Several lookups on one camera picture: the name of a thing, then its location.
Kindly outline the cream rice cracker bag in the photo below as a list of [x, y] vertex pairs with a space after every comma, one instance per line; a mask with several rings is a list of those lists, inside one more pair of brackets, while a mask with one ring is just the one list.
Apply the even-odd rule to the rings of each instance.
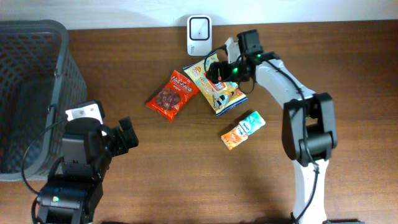
[[217, 116], [225, 114], [234, 107], [246, 102], [247, 96], [234, 82], [212, 83], [206, 78], [205, 67], [209, 69], [212, 62], [218, 62], [216, 53], [212, 53], [206, 60], [203, 58], [196, 63], [183, 67], [183, 71], [196, 84], [207, 99]]

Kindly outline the orange Kleenex tissue pack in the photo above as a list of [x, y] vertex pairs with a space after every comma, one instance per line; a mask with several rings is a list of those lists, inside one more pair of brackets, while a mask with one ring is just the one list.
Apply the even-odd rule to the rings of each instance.
[[222, 135], [221, 140], [231, 151], [248, 140], [250, 135], [254, 134], [265, 125], [266, 121], [264, 118], [257, 111], [254, 111], [241, 120], [232, 130]]

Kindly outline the red snack bag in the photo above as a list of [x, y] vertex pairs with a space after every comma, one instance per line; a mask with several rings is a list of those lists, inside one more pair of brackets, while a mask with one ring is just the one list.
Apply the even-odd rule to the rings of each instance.
[[175, 115], [198, 92], [198, 87], [189, 78], [174, 70], [167, 84], [146, 106], [173, 121]]

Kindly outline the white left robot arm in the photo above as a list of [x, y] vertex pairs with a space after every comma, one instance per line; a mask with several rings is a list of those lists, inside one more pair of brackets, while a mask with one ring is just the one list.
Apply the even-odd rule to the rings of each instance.
[[32, 203], [33, 223], [93, 222], [112, 159], [139, 144], [129, 117], [113, 128], [103, 119], [103, 107], [97, 100], [65, 111], [63, 154], [53, 163]]

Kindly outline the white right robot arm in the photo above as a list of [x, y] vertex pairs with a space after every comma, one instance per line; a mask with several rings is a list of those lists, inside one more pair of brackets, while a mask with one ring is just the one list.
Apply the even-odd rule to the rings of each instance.
[[237, 44], [240, 50], [233, 61], [205, 62], [205, 75], [213, 83], [251, 78], [274, 97], [283, 110], [282, 145], [294, 167], [291, 222], [326, 223], [325, 176], [338, 141], [333, 99], [300, 83], [259, 41], [246, 44], [239, 39]]

